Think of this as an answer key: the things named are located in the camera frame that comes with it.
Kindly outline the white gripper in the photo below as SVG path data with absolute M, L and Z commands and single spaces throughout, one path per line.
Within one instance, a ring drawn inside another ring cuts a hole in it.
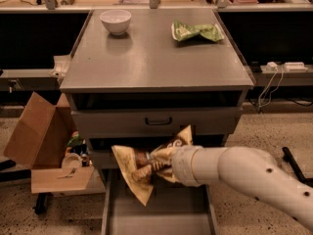
M 171 157 L 173 174 L 187 187 L 200 187 L 193 173 L 193 157 L 201 146 L 186 145 L 177 147 Z

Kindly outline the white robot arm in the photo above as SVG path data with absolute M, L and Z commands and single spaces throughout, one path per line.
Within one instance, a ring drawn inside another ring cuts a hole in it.
M 222 181 L 313 230 L 313 188 L 281 170 L 266 151 L 250 147 L 183 146 L 174 150 L 171 166 L 185 186 Z

